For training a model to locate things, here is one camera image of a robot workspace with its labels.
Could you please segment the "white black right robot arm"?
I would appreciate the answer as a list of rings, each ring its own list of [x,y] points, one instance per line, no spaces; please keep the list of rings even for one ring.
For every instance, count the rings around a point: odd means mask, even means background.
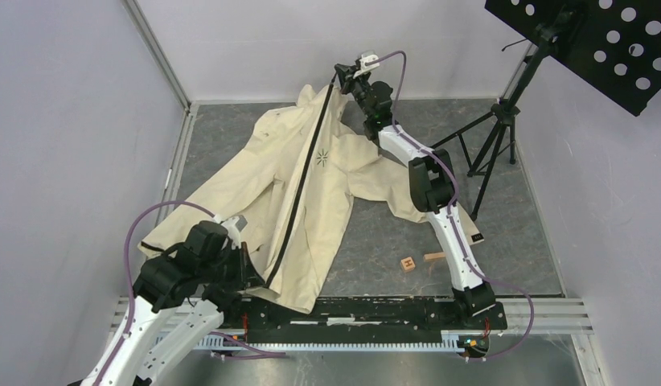
[[[393,120],[392,88],[383,81],[369,82],[369,71],[358,63],[336,64],[340,92],[355,98],[365,115],[366,137],[408,168],[409,194],[414,207],[425,214],[445,253],[454,294],[454,318],[474,328],[495,305],[491,285],[484,281],[464,232],[458,204],[458,185],[449,154],[433,150],[408,134]]]

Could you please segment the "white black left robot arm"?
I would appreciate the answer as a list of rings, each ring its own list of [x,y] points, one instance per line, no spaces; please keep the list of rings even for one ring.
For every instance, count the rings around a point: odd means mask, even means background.
[[[146,261],[121,325],[80,385],[156,385],[210,332],[242,317],[245,290],[264,284],[241,239],[243,216],[202,220]]]

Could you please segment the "cream zip-up jacket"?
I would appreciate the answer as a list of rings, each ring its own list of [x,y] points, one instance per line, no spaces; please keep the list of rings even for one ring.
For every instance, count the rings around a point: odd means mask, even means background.
[[[341,121],[337,88],[304,87],[295,105],[256,122],[244,148],[142,239],[148,257],[186,239],[201,220],[243,215],[241,233],[265,285],[251,294],[308,314],[342,243],[355,199],[385,202],[396,217],[423,223],[408,169]],[[478,230],[462,216],[469,244]]]

